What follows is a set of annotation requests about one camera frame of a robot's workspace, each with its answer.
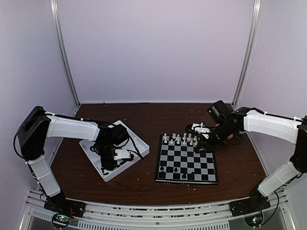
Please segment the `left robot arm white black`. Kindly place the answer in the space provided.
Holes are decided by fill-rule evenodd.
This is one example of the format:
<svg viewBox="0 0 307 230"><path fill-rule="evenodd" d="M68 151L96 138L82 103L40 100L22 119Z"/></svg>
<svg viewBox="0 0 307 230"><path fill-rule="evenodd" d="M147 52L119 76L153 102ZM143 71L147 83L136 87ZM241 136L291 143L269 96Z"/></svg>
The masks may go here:
<svg viewBox="0 0 307 230"><path fill-rule="evenodd" d="M46 161L44 146L47 138L92 141L93 151L106 160L108 169L114 169L117 165L115 149L121 143L127 143L130 135L123 125L56 115L45 111L42 106L32 109L14 135L13 149L36 176L51 206L64 213L69 209L69 202Z"/></svg>

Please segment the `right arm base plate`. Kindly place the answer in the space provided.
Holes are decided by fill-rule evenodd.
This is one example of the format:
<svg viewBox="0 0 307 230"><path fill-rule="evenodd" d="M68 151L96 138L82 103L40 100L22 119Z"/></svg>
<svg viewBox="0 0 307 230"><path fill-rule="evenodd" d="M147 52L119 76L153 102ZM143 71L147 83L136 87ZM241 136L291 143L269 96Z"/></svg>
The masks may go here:
<svg viewBox="0 0 307 230"><path fill-rule="evenodd" d="M229 203L229 208L233 217L259 212L262 209L267 209L270 207L271 205L269 201L264 201L261 204L254 204L250 198L232 201Z"/></svg>

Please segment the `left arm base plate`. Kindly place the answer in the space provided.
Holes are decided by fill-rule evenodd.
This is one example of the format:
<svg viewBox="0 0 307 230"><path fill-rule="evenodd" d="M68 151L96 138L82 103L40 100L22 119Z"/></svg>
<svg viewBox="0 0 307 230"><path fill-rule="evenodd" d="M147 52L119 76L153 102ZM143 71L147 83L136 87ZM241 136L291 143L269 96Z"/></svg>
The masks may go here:
<svg viewBox="0 0 307 230"><path fill-rule="evenodd" d="M47 198L44 209L64 214L68 217L82 218L86 204L81 201L69 200L66 198Z"/></svg>

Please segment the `black chess piece king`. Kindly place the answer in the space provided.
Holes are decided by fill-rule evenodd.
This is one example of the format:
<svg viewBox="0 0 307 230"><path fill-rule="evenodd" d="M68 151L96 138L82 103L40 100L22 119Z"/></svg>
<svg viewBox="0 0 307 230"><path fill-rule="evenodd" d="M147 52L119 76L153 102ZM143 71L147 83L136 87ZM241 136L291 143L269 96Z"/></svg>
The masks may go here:
<svg viewBox="0 0 307 230"><path fill-rule="evenodd" d="M192 172L192 173L188 174L188 179L192 180L192 181L195 180L195 173Z"/></svg>

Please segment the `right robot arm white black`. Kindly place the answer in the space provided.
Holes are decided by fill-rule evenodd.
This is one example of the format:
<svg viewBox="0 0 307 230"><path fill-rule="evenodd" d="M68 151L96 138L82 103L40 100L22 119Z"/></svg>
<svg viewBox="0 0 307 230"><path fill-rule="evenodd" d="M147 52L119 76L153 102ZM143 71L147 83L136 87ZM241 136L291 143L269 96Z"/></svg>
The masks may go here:
<svg viewBox="0 0 307 230"><path fill-rule="evenodd" d="M270 150L278 163L285 160L250 192L246 200L249 211L257 211L264 204L264 198L307 172L305 117L274 115L255 107L233 109L223 101L212 104L207 112L215 126L191 125L191 133L199 137L197 152L215 152L217 145L232 134L247 133L255 146L262 146L263 151Z"/></svg>

